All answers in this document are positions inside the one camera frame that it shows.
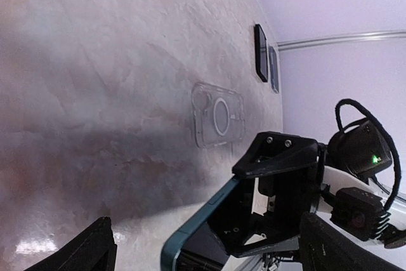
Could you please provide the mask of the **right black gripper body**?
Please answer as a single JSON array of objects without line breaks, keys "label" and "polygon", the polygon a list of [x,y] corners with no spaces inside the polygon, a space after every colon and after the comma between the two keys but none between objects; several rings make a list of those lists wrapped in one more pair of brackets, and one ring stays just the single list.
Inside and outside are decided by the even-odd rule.
[{"label": "right black gripper body", "polygon": [[282,257],[294,256],[299,251],[299,224],[306,212],[315,212],[320,199],[324,174],[325,145],[318,144],[318,158],[314,166],[257,179],[258,190],[274,198],[272,208],[263,215],[252,213],[249,239],[243,246],[235,246],[231,255],[236,258],[258,254]]}]

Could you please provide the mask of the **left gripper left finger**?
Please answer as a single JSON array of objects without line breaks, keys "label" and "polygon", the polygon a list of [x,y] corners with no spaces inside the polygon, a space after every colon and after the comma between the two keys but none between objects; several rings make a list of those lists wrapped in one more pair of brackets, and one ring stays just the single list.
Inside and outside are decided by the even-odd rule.
[{"label": "left gripper left finger", "polygon": [[114,271],[115,262],[116,243],[112,222],[109,217],[102,216],[64,247],[26,271]]}]

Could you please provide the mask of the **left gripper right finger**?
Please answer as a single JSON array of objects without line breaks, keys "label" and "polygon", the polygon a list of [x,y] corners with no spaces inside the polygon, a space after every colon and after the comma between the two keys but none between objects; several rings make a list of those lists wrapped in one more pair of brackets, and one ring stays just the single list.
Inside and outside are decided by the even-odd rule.
[{"label": "left gripper right finger", "polygon": [[401,268],[366,251],[316,214],[301,217],[299,255],[303,270],[391,271]]}]

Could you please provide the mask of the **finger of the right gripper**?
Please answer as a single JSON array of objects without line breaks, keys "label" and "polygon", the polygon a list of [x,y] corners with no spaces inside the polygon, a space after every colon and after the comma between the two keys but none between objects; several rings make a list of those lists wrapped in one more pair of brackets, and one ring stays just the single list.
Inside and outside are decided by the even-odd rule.
[{"label": "finger of the right gripper", "polygon": [[262,178],[314,166],[317,158],[315,139],[261,132],[234,165],[232,173],[239,178]]}]

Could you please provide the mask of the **clear camera-cutout phone case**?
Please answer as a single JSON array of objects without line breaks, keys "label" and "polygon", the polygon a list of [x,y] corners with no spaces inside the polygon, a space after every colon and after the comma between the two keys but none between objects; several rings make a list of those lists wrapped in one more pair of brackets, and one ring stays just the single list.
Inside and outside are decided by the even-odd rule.
[{"label": "clear camera-cutout phone case", "polygon": [[191,99],[195,141],[199,148],[234,143],[244,137],[244,100],[239,93],[199,82],[193,86]]}]

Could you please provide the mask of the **blue smartphone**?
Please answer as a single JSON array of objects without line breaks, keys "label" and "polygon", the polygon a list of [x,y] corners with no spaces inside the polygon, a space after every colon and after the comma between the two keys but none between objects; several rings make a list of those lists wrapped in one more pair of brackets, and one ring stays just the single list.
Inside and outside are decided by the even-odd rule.
[{"label": "blue smartphone", "polygon": [[268,46],[268,57],[269,57],[269,64],[270,64],[270,82],[272,86],[272,90],[276,93],[280,93],[279,88],[279,77],[278,77],[278,58],[277,53],[273,46]]}]

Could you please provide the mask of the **teal-edged smartphone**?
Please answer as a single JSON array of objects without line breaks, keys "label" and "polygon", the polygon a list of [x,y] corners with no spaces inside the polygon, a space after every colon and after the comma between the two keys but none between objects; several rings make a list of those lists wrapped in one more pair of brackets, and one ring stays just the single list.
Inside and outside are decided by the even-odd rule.
[{"label": "teal-edged smartphone", "polygon": [[254,180],[232,177],[164,243],[161,270],[223,270],[249,239]]}]

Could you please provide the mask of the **black phone case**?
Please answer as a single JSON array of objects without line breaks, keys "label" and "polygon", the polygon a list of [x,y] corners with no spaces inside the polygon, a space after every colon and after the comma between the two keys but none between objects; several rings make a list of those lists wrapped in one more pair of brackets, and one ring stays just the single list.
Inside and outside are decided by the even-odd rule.
[{"label": "black phone case", "polygon": [[258,23],[254,26],[254,48],[255,48],[256,73],[264,83],[267,83],[268,82],[267,41],[263,29],[261,25]]}]

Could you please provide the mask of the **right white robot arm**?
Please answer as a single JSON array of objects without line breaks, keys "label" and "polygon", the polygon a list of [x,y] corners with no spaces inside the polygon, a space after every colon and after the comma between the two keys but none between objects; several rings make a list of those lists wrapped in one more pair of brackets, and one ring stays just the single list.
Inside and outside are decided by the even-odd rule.
[{"label": "right white robot arm", "polygon": [[333,135],[328,144],[283,133],[257,134],[233,174],[258,180],[259,192],[275,199],[272,211],[250,216],[248,231],[265,234],[260,245],[234,246],[247,256],[276,251],[297,237],[301,217],[329,206],[331,221],[361,241],[377,239],[385,248],[404,246],[405,231],[392,221],[402,216],[396,190],[386,190],[376,174],[400,169],[396,148],[382,127],[363,118]]}]

